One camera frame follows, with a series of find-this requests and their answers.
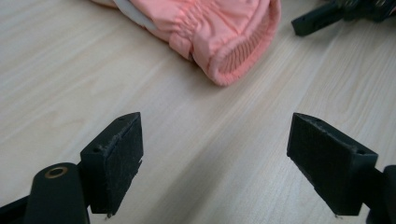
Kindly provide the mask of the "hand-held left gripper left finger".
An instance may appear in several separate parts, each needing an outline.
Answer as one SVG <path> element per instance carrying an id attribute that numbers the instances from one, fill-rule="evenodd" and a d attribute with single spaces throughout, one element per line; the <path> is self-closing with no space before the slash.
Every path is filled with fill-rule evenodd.
<path id="1" fill-rule="evenodd" d="M 114 216 L 142 163 L 141 115 L 114 119 L 80 152 L 79 169 L 94 214 Z"/>

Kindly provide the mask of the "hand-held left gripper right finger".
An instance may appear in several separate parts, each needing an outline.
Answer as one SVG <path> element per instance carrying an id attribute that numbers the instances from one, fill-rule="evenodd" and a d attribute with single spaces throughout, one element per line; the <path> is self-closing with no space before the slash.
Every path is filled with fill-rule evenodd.
<path id="1" fill-rule="evenodd" d="M 338 216 L 356 216 L 363 204 L 364 179 L 378 155 L 327 122 L 292 115 L 287 156 Z"/>

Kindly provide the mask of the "pink glove with grey palm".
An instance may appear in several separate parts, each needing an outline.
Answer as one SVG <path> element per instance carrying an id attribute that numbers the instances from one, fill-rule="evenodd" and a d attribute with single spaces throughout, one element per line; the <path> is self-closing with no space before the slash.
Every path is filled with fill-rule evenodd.
<path id="1" fill-rule="evenodd" d="M 228 86 L 260 59 L 276 34 L 280 0 L 92 0 L 194 61 L 215 84 Z"/>

